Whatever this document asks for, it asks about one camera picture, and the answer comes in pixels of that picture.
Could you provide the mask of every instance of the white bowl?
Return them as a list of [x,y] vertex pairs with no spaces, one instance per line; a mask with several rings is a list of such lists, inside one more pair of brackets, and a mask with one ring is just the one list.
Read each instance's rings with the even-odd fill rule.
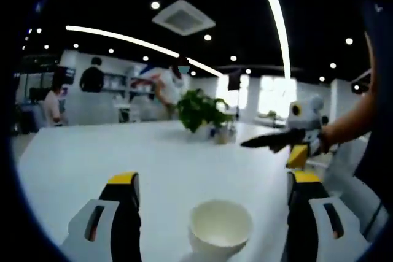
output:
[[233,202],[208,201],[191,212],[189,238],[195,252],[232,256],[246,245],[251,231],[251,216]]

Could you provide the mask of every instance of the table surface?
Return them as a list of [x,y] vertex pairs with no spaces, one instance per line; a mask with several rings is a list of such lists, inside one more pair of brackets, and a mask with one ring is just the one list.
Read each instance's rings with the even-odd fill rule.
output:
[[236,143],[215,145],[189,136],[179,121],[44,128],[17,169],[37,220],[57,245],[71,218],[99,197],[109,178],[137,171],[143,262],[195,261],[187,237],[189,214],[211,199],[242,204],[253,219],[249,242],[231,261],[280,261],[289,149],[273,154],[239,146],[270,131],[239,123]]

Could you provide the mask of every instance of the air vent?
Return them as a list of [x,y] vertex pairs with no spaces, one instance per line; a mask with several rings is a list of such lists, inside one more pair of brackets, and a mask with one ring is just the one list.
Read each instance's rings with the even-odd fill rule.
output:
[[184,0],[178,0],[163,9],[152,22],[181,36],[188,36],[216,25],[207,15]]

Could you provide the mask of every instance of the black ceiling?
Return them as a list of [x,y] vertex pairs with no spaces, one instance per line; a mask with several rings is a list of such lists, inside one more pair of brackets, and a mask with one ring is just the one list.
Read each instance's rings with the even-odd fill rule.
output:
[[[150,8],[159,1],[160,9],[177,0],[37,0],[41,11],[30,15],[25,31],[32,34],[23,43],[24,55],[55,53],[73,49],[81,52],[167,65],[173,58],[139,45],[109,37],[65,30],[66,25],[85,26],[135,37],[191,57],[222,72],[222,66],[250,66],[252,75],[283,75],[282,56],[276,25],[268,0],[186,0],[216,22],[216,26],[182,37],[151,22],[157,10]],[[292,75],[299,80],[319,83],[319,76],[329,82],[334,78],[353,80],[368,69],[367,48],[360,0],[279,0],[289,40]],[[37,34],[35,29],[42,28]],[[205,34],[212,41],[203,39]],[[346,38],[354,43],[347,45]],[[237,61],[230,60],[231,55]],[[330,63],[337,68],[331,69]],[[193,67],[197,76],[209,75]]]

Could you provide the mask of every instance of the led strip light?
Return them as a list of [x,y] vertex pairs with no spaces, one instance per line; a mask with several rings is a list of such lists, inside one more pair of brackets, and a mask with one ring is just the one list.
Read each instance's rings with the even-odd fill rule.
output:
[[274,21],[276,22],[278,38],[280,40],[282,63],[284,64],[284,77],[290,79],[290,62],[287,32],[285,30],[284,17],[282,15],[280,2],[278,0],[269,0],[271,11],[273,12]]
[[[112,33],[112,32],[108,32],[108,31],[103,31],[103,30],[98,30],[98,29],[92,29],[92,28],[86,28],[86,27],[79,27],[79,26],[66,26],[66,30],[68,31],[77,31],[77,32],[85,32],[85,33],[90,33],[90,34],[96,34],[96,35],[101,35],[101,36],[106,36],[106,37],[111,37],[111,38],[116,38],[116,39],[120,39],[120,40],[124,40],[127,42],[131,42],[134,44],[138,44],[140,46],[143,47],[147,47],[153,50],[156,50],[158,52],[162,52],[166,55],[170,55],[173,56],[174,58],[179,57],[179,54],[177,52],[173,52],[172,50],[166,49],[164,47],[143,41],[143,40],[139,40],[136,38],[132,38],[132,37],[128,37],[126,35],[121,35],[121,34],[117,34],[117,33]],[[208,67],[205,64],[201,64],[191,58],[187,58],[188,61],[190,62],[190,64],[205,70],[206,72],[209,72],[213,75],[216,75],[218,77],[222,76],[223,74],[211,67]]]

